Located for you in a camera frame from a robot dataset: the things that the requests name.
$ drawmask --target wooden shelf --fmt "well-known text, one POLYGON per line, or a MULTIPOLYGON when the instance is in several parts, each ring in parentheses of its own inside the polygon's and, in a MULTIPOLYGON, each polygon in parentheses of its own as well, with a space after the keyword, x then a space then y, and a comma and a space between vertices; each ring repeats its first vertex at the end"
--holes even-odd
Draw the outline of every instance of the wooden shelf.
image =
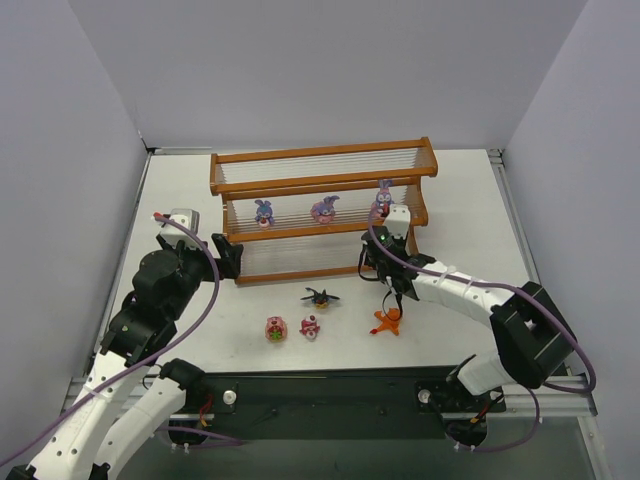
MULTIPOLYGON (((231 243, 244 243, 238 284, 357 273, 360 235, 379 180, 397 204, 411 212, 413 229, 429 217, 421 191, 423 176, 435 176, 438 163, 429 139, 341 145, 239 155, 212 155, 210 189, 223 203, 223 231, 231 243), (311 208, 336 195, 335 216, 318 224, 311 208), (257 225, 256 200, 269 200, 275 223, 257 225)), ((374 222, 381 225, 382 220, 374 222)))
POLYGON ((213 154, 209 185, 213 195, 222 194, 223 197, 250 192, 257 195, 257 192, 262 194, 275 190, 280 190, 280 195, 296 195, 322 192, 327 185, 341 185, 339 189, 345 190, 349 184, 369 182, 371 185, 377 180, 433 177, 437 173, 438 162, 431 142, 423 137, 400 142, 238 155, 213 154), (325 162, 333 162, 333 167, 340 166, 339 171, 326 173, 331 169, 318 167, 325 162))
MULTIPOLYGON (((374 222, 375 225, 382 225, 382 221, 374 222)), ((414 217, 411 219, 411 226, 425 226, 427 218, 414 217)), ((227 238, 231 243, 255 242, 259 240, 277 240, 281 238, 306 237, 310 235, 329 235, 332 233, 358 232, 364 233, 368 228, 368 222, 344 223, 342 225, 318 225, 314 224, 309 227, 288 228, 281 230, 266 230, 246 233, 228 233, 227 238)))

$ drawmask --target black bird toy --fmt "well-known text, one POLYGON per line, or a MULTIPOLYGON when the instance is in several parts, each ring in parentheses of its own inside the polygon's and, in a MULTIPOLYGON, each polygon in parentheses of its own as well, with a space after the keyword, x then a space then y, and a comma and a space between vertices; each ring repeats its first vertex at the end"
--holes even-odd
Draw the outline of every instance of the black bird toy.
POLYGON ((322 293, 320 293, 313 288, 305 288, 307 292, 313 292, 313 295, 302 297, 300 300, 311 300, 311 303, 313 303, 316 308, 327 308, 329 306, 329 300, 340 300, 340 297, 329 295, 326 290, 323 290, 322 293))

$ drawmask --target pink stuffed toy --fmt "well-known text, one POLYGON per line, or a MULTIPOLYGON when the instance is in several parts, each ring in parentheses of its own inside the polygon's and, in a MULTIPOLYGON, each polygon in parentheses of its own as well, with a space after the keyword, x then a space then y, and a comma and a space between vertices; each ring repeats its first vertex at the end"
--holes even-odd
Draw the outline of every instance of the pink stuffed toy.
POLYGON ((307 337, 307 340, 315 340, 318 336, 318 332, 320 331, 320 327, 316 322, 316 317, 313 315, 309 315, 309 318, 303 318, 300 323, 300 333, 307 337))
POLYGON ((331 195, 324 197, 321 202, 314 203, 313 207, 311 207, 311 216, 321 225, 331 223, 333 217, 336 216, 336 211, 333 208, 333 202, 339 199, 339 196, 331 195))
POLYGON ((264 336, 270 342, 281 342, 287 338, 287 324, 282 317, 267 318, 267 325, 264 327, 264 336))

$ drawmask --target small figurine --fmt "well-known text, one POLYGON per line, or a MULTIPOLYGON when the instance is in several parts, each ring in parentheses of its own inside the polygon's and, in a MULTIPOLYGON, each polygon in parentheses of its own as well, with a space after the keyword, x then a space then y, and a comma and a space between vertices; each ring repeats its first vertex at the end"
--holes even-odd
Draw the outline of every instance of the small figurine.
POLYGON ((400 319, 402 318, 402 315, 400 315, 400 310, 398 310, 397 308, 391 308, 389 309, 389 313, 387 313, 386 315, 382 311, 377 311, 376 313, 374 313, 374 315, 382 323, 378 328, 374 328, 369 332, 371 335, 375 335, 376 333, 382 332, 384 330, 391 330, 391 332, 395 336, 398 336, 400 334, 400 331, 398 330, 398 328, 400 327, 400 319))
POLYGON ((276 219, 273 218, 271 202, 269 200, 264 202, 262 200, 256 200, 255 203, 258 205, 258 209, 256 210, 256 222, 262 230, 268 230, 269 227, 276 223, 276 219))
POLYGON ((287 338, 287 324, 282 317, 267 318, 267 325, 264 327, 264 336, 270 342, 281 342, 287 338))
POLYGON ((340 200, 337 195, 330 195, 324 197, 321 202, 314 203, 311 207, 311 216, 313 219, 321 225, 331 223, 333 217, 336 216, 336 211, 333 208, 333 202, 340 200))
POLYGON ((313 288, 305 287, 305 289, 307 292, 313 292, 313 295, 302 297, 300 300, 311 300, 311 303, 313 303, 316 308, 327 308, 329 306, 329 300, 340 300, 340 297, 329 295, 326 290, 320 293, 313 288))
POLYGON ((316 322, 316 317, 309 315, 308 318, 303 318, 300 323, 300 333, 307 337, 307 340, 314 341, 318 336, 320 326, 316 322))
POLYGON ((374 211, 373 218, 376 220, 386 218, 389 215, 391 204, 393 204, 393 199, 389 192, 389 187, 393 185, 393 181, 379 180, 378 184, 380 185, 380 190, 376 194, 375 202, 371 204, 371 210, 374 211))

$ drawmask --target metal screw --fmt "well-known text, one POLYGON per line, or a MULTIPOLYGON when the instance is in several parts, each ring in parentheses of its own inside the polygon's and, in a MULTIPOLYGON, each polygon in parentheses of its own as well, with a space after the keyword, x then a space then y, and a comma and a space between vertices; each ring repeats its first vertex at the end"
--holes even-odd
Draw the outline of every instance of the metal screw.
POLYGON ((238 395, 233 390, 227 390, 222 394, 222 401, 227 405, 233 405, 236 403, 238 395))
POLYGON ((420 403, 429 403, 429 398, 431 398, 431 392, 429 390, 423 389, 418 392, 418 401, 420 403))

